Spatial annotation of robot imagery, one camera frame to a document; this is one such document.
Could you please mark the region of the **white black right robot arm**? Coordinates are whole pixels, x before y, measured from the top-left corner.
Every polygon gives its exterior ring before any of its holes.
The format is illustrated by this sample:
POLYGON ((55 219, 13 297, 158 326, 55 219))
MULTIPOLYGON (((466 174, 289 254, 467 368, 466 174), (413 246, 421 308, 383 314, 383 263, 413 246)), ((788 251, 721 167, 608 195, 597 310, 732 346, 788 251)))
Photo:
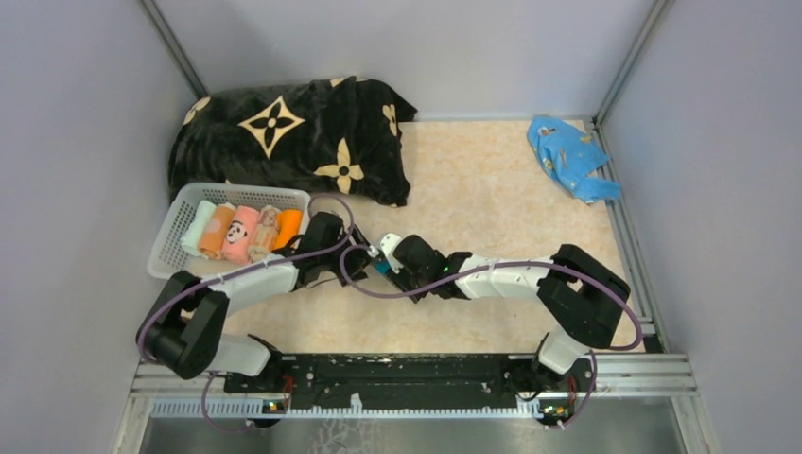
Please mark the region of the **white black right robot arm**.
POLYGON ((507 298, 542 304, 557 326, 532 362, 538 386, 556 390, 577 359, 611 347, 631 294, 629 285, 582 248, 563 244, 543 259, 506 260, 470 252, 445 256, 420 236, 385 234, 377 248, 381 272, 412 300, 507 298))

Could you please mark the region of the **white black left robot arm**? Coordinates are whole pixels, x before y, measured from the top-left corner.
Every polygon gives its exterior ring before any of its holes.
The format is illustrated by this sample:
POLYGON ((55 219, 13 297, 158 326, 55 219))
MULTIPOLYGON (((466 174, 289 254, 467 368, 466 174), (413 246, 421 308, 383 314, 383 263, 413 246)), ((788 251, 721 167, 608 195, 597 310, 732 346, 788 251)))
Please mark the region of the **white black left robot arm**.
POLYGON ((306 288, 324 272, 341 283, 364 278, 367 254, 345 263, 340 257, 347 247, 368 243, 354 222, 321 212, 312 216, 303 234, 250 265, 206 278, 178 271, 166 281, 136 333, 139 353, 182 379, 204 372, 239 374, 258 390, 272 391, 284 377, 284 367, 275 359, 279 351, 255 335, 225 334, 226 320, 270 297, 306 288))

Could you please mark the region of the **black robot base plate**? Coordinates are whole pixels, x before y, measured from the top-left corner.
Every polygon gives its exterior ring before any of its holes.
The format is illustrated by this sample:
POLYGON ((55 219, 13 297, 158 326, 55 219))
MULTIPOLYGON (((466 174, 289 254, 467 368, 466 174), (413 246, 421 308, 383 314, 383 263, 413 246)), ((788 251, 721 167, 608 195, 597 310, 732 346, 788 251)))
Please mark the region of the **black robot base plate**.
POLYGON ((584 391, 591 367, 579 359, 564 378, 538 378, 530 354, 325 355, 295 354, 273 359, 259 376, 229 373, 226 393, 280 393, 308 409, 344 405, 356 393, 369 407, 493 408, 533 393, 584 391))

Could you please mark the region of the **striped rabbit print towel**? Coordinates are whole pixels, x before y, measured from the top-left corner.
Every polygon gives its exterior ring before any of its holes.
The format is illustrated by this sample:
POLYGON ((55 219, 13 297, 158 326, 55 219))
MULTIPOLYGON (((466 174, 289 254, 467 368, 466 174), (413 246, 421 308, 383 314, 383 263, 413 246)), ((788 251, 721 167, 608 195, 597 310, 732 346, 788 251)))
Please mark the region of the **striped rabbit print towel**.
POLYGON ((247 248, 247 256, 251 262, 263 260, 272 252, 279 235, 277 218, 280 213, 279 209, 271 205, 266 205, 260 210, 247 248))

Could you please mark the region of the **red blue cloth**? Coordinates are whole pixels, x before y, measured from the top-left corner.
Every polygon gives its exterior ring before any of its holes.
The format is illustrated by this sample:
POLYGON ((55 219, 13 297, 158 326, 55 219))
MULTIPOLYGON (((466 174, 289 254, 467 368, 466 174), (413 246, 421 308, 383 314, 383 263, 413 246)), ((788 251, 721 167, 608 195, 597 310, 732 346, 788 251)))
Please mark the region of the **red blue cloth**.
POLYGON ((392 267, 391 267, 390 263, 385 259, 374 261, 373 262, 373 266, 374 266, 375 270, 379 274, 381 274, 383 276, 386 276, 389 273, 392 273, 392 267))

